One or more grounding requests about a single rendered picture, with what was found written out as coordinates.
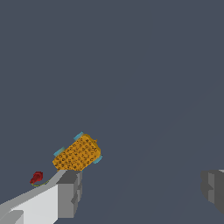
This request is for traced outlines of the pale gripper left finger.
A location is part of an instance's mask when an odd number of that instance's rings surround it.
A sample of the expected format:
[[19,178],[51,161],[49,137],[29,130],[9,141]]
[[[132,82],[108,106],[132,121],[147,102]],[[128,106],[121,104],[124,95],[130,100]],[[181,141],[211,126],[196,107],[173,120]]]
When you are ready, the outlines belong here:
[[54,224],[73,218],[82,195],[82,171],[58,171],[38,186],[0,205],[0,224]]

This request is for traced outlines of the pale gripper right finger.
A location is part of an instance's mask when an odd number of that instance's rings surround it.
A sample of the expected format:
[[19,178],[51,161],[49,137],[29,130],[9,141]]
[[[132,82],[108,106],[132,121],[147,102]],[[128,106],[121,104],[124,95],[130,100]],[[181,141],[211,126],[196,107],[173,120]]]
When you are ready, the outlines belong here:
[[224,214],[224,170],[202,171],[200,178],[203,196]]

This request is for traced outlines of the small red pull knob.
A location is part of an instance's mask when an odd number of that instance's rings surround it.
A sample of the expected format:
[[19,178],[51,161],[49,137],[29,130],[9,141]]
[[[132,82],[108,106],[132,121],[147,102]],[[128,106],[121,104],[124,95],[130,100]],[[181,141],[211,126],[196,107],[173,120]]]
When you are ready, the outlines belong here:
[[35,184],[36,182],[41,181],[42,179],[43,179],[43,172],[42,171],[36,171],[33,174],[33,177],[30,180],[30,183]]

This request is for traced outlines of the orange spotted toy with wheels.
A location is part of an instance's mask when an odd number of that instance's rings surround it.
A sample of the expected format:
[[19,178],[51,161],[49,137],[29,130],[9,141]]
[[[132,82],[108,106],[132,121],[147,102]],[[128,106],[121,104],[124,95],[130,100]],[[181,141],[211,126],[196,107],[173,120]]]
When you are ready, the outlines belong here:
[[97,164],[101,159],[101,149],[97,141],[81,132],[74,138],[72,145],[68,148],[62,147],[54,153],[52,163],[57,171],[83,171],[87,166]]

